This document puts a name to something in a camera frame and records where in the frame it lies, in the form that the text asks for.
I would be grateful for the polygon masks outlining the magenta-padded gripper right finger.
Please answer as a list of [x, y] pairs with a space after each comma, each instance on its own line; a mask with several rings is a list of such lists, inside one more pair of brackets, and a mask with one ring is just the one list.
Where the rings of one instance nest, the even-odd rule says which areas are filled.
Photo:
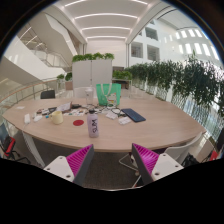
[[135, 143], [132, 144], [132, 154], [145, 185], [183, 169], [167, 153], [157, 154]]

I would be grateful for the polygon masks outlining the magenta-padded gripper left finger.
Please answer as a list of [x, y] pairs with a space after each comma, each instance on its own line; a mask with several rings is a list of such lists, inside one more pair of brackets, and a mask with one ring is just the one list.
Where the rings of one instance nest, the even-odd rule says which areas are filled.
[[93, 156], [94, 146], [88, 145], [67, 157], [58, 156], [44, 170], [81, 186]]

